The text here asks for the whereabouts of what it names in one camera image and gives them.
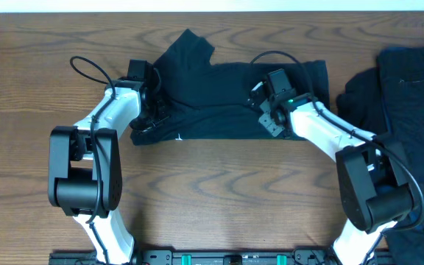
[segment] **pile of clothes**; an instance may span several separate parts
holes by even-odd
[[[186,30],[154,63],[169,104],[168,118],[151,130],[136,130],[135,145],[172,139],[274,138],[258,123],[262,114],[250,91],[270,71],[284,69],[298,94],[306,90],[295,64],[224,63],[211,65],[214,47]],[[325,61],[303,63],[315,96],[329,107]],[[336,99],[338,115],[363,130],[390,132],[402,142],[409,166],[424,193],[424,48],[382,51],[377,67],[357,74]],[[282,132],[278,138],[299,140]],[[413,222],[413,213],[404,222]],[[424,222],[416,229],[388,233],[397,264],[424,264]]]

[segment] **folded garment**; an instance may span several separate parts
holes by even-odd
[[[308,92],[304,73],[289,63],[223,63],[211,65],[214,47],[186,30],[154,63],[162,85],[160,92],[169,108],[160,126],[146,132],[135,130],[135,145],[172,139],[259,139],[273,138],[258,123],[262,114],[259,99],[250,91],[271,71],[284,69],[298,94]],[[303,63],[318,99],[327,107],[328,73],[325,61]],[[300,139],[288,132],[278,138]]]
[[[339,116],[351,124],[376,133],[388,130],[402,142],[424,193],[424,48],[383,51],[378,68],[356,75],[336,103]],[[424,222],[386,239],[397,264],[424,264]]]

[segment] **green connector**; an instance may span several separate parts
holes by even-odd
[[[192,258],[191,255],[182,255],[181,256],[181,265],[191,265]]]
[[[278,265],[287,265],[286,255],[278,255]]]

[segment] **wooden table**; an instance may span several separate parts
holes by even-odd
[[[186,28],[216,47],[212,63],[247,62],[271,49],[326,60],[332,102],[383,48],[424,46],[424,13],[0,14],[0,264],[46,264],[53,250],[93,249],[46,193],[51,130],[102,98],[103,87],[76,74],[69,58],[86,56],[119,77],[130,58],[154,62]],[[129,134],[120,142],[120,207],[144,243],[325,246],[345,222],[335,166],[308,142],[133,146]]]

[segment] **dark fabric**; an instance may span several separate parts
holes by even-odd
[[[424,48],[388,49],[378,57],[378,66],[381,86],[375,85],[375,69],[354,77],[347,84],[347,94],[337,101],[339,115],[372,131],[380,130],[387,120],[387,129],[402,142],[424,193]],[[381,92],[381,101],[373,100]],[[358,114],[350,114],[350,106]],[[416,213],[405,223],[415,219]],[[388,233],[387,242],[397,264],[424,264],[424,222],[414,230]]]
[[[308,92],[295,64],[224,63],[211,65],[214,47],[186,30],[154,63],[162,79],[161,91],[169,103],[170,118],[149,132],[133,131],[135,145],[198,138],[272,138],[258,123],[259,104],[248,101],[251,89],[270,71],[283,68],[299,94]],[[328,106],[325,61],[303,63],[316,96]],[[279,138],[298,139],[281,133]]]

